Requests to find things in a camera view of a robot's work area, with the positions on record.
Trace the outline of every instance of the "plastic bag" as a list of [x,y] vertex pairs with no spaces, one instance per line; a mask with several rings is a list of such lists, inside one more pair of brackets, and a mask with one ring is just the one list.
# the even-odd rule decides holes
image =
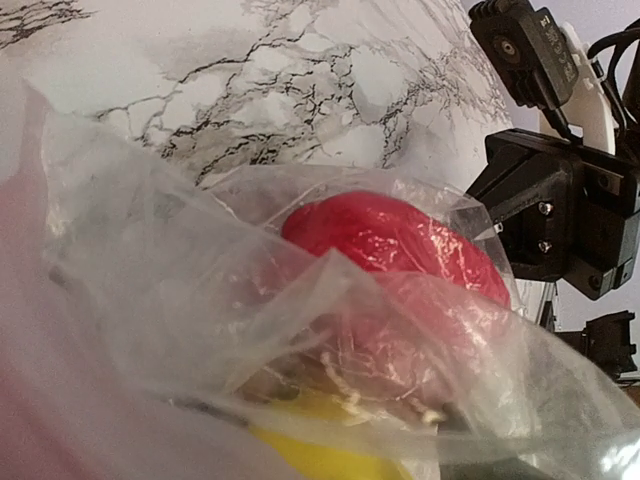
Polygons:
[[[292,415],[306,415],[331,422],[349,421],[350,415],[334,401],[331,395],[312,390],[297,392],[295,398],[271,402],[270,407]],[[276,449],[293,467],[310,480],[429,480],[438,478],[434,473],[417,476],[398,462],[371,455],[362,455],[324,445],[299,441],[286,435],[256,426],[249,429],[258,438]]]
[[[417,194],[415,205],[491,245],[475,202],[384,172],[307,167],[242,169],[199,192],[161,162],[68,118],[48,118],[42,151],[50,181],[45,257],[55,283],[74,302],[91,299],[94,335],[127,383],[147,395],[403,462],[533,455],[558,479],[622,479],[636,468],[635,406],[562,342],[443,279],[395,273],[380,280],[339,254],[316,259],[275,235],[301,204],[357,187]],[[421,305],[446,317],[467,343],[438,342],[434,324],[421,321]],[[450,394],[453,408],[436,413],[461,417],[464,429],[436,435],[431,425],[407,420],[393,408],[395,393],[333,392],[349,422],[274,409],[265,400],[276,395],[239,394],[265,367],[294,390],[324,388],[326,378],[299,361],[329,339],[309,326],[322,319],[348,327],[358,318],[392,319]],[[500,325],[498,334],[486,335],[483,325]],[[348,365],[336,367],[349,374]]]
[[[282,192],[287,189],[293,200],[280,203],[284,199]],[[269,198],[272,191],[278,192],[278,198]],[[461,354],[464,351],[472,358],[477,356],[473,346],[466,342],[464,332],[448,328],[443,321],[446,315],[438,312],[437,305],[430,305],[428,297],[422,297],[420,289],[431,286],[416,282],[410,285],[405,274],[413,270],[416,275],[412,277],[416,279],[424,273],[440,274],[453,283],[478,291],[488,287],[483,291],[485,295],[492,297],[493,294],[493,300],[509,305],[504,281],[497,275],[488,255],[471,242],[465,248],[464,237],[445,226],[456,225],[464,232],[480,232],[484,238],[478,244],[491,245],[497,238],[486,214],[476,202],[450,191],[404,179],[395,172],[306,166],[240,169],[210,193],[234,214],[250,208],[253,217],[244,217],[245,220],[257,220],[267,230],[281,231],[284,238],[316,256],[327,252],[328,247],[345,254],[349,251],[350,259],[361,268],[378,272],[378,284],[395,302],[423,317],[417,327],[428,324],[427,328],[435,329],[430,332],[432,339],[437,338],[449,347],[456,345]],[[431,216],[398,199],[422,207]],[[253,208],[256,204],[262,207]],[[260,208],[271,210],[266,221],[256,218]],[[314,223],[319,225],[319,230],[313,229]],[[341,245],[326,243],[323,236]],[[278,268],[286,287],[295,275],[286,263],[279,262]],[[258,288],[271,287],[273,274],[269,266],[251,281]],[[344,292],[347,297],[355,294],[349,290]],[[307,351],[297,357],[279,356],[277,351],[270,350],[269,354],[276,355],[274,363],[268,365],[266,372],[254,375],[243,387],[243,394],[258,399],[266,396],[268,400],[270,394],[275,394],[268,391],[269,380],[285,378],[288,384],[285,389],[290,389],[293,383],[295,388],[312,386],[334,396],[343,394],[350,398],[347,402],[357,403],[345,407],[352,410],[356,410],[358,404],[374,403],[414,422],[420,422],[425,415],[437,415],[428,404],[442,403],[452,393],[446,392],[448,388],[443,379],[426,378],[437,375],[430,368],[432,360],[423,354],[422,334],[413,332],[413,325],[397,328],[396,315],[385,308],[378,310],[378,306],[371,311],[355,305],[342,305],[335,312],[328,304],[325,308],[317,320],[308,321],[312,332],[326,335],[327,339],[309,345]],[[429,312],[428,317],[424,318],[421,311]],[[491,328],[499,331],[499,325],[497,322]],[[489,334],[490,329],[478,326],[483,328],[483,336]],[[408,341],[416,336],[417,342]],[[287,378],[291,375],[304,378]],[[276,381],[277,388],[281,388],[281,383]],[[353,395],[365,398],[356,400]]]
[[[185,406],[403,462],[521,457],[558,479],[626,480],[637,471],[637,409],[554,337],[443,279],[396,273],[381,282],[341,255],[317,259],[270,232],[300,203],[299,192],[286,199],[300,175],[286,176],[281,190],[266,181],[259,182],[262,189],[257,183],[232,188],[242,177],[227,177],[214,192],[199,192],[101,128],[48,112],[41,99],[26,112],[21,167],[2,185],[7,208],[0,217],[0,303],[3,318],[19,319],[3,325],[0,350],[0,401],[11,412],[1,429],[3,465],[12,478],[195,479],[220,468],[226,478],[295,478],[250,436],[179,408]],[[44,240],[38,157],[49,184]],[[330,169],[319,171],[335,179]],[[250,181],[251,172],[240,173]],[[332,193],[353,189],[356,177],[339,177],[326,182],[329,190],[336,186]],[[389,194],[384,189],[396,182],[370,189]],[[284,195],[285,211],[270,210],[264,192]],[[245,194],[261,198],[251,203],[265,212],[250,222],[260,227],[243,218],[260,211],[241,211]],[[448,220],[467,200],[446,192],[424,197],[445,199],[435,201],[450,206],[439,219],[454,230],[473,224]],[[471,239],[491,243],[486,227],[479,230]],[[394,285],[415,295],[415,303],[399,303],[389,294]],[[432,326],[420,321],[425,302],[477,347],[464,375],[465,348],[435,341]],[[322,330],[307,328],[318,318],[363,317],[379,324],[393,319],[421,349],[434,378],[453,394],[453,411],[438,413],[461,417],[464,428],[436,435],[431,426],[393,414],[388,402],[349,403],[338,394],[357,421],[293,415],[238,394],[265,366],[326,342]],[[478,326],[487,323],[499,323],[499,335],[482,335]],[[305,386],[314,378],[300,375],[290,378]]]

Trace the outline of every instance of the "clear plastic bag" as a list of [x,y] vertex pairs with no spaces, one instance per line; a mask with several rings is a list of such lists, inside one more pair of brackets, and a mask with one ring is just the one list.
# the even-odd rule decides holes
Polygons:
[[[40,476],[57,478],[195,479],[224,465],[226,478],[295,478],[275,459],[280,470],[260,466],[256,458],[273,452],[250,436],[179,408],[194,406],[403,462],[519,457],[557,479],[627,480],[637,471],[637,409],[553,336],[442,278],[368,274],[336,252],[316,258],[276,235],[301,203],[374,190],[467,235],[504,266],[510,283],[475,202],[388,173],[329,168],[245,169],[201,192],[100,127],[34,102],[22,170],[2,185],[11,206],[3,225],[13,227],[3,228],[0,244],[2,308],[20,322],[3,327],[0,400],[22,420],[3,442],[18,455],[15,432],[28,432],[30,457],[38,458],[31,475],[16,467],[14,477],[38,478],[38,467]],[[39,156],[49,184],[44,240]],[[6,190],[12,181],[19,185]],[[16,203],[18,194],[31,200]],[[396,408],[405,407],[407,392],[360,381],[367,371],[354,353],[361,352],[348,344],[330,351],[348,338],[334,332],[353,332],[362,319],[377,333],[393,325],[419,356],[414,371],[429,374],[421,385],[449,408],[426,405],[424,415],[407,418]],[[444,324],[456,341],[441,341]],[[324,376],[316,376],[313,366],[327,352]],[[280,383],[245,395],[265,371]],[[273,408],[282,400],[270,393],[274,385],[328,392],[348,421]],[[436,418],[431,407],[463,427],[436,434],[423,421]],[[229,458],[237,462],[229,466]]]

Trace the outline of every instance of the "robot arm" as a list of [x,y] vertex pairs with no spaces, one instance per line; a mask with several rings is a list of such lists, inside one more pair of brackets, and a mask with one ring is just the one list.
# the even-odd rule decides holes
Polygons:
[[[500,226],[517,278],[565,279],[597,300],[631,279],[638,251],[640,60],[624,100],[615,67],[640,39],[640,22],[587,48],[570,25],[558,27],[528,0],[487,0],[470,16],[510,95],[540,110],[543,133],[487,137],[488,166],[467,193]],[[605,75],[597,55],[609,47]]]

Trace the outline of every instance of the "white bracket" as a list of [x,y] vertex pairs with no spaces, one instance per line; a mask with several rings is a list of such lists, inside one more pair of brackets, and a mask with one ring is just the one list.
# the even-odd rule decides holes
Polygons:
[[[562,111],[570,125],[582,128],[583,143],[586,147],[615,155],[615,123],[611,114],[611,106],[602,89],[603,79],[598,78],[587,57],[589,45],[580,41],[571,24],[565,23],[561,30],[567,39],[569,51],[578,67],[579,74],[573,95],[569,102],[562,107]],[[540,133],[559,136],[542,113],[540,114]]]

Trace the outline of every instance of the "red object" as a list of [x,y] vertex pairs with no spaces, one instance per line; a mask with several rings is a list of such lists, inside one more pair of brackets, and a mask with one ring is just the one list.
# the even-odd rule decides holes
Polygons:
[[[350,385],[370,397],[406,400],[404,394],[413,391],[423,405],[451,401],[450,382],[434,372],[424,337],[416,338],[421,333],[453,352],[456,365],[477,364],[478,347],[470,338],[469,325],[452,321],[442,304],[434,305],[433,291],[420,293],[421,288],[433,289],[434,283],[421,281],[427,280],[421,274],[441,277],[510,306],[509,291],[484,252],[410,204],[385,195],[357,191],[305,205],[289,216],[282,237],[316,256],[337,249],[367,272],[415,273],[380,275],[378,281],[414,315],[417,335],[408,333],[406,325],[393,325],[383,313],[358,312],[340,323],[331,344],[325,346],[333,361],[349,372]],[[399,283],[398,278],[406,281]],[[502,329],[501,321],[475,318],[477,325],[471,328],[483,339]]]
[[489,257],[406,202],[350,192],[293,212],[282,237],[322,256],[335,248],[367,272],[423,272],[511,305]]

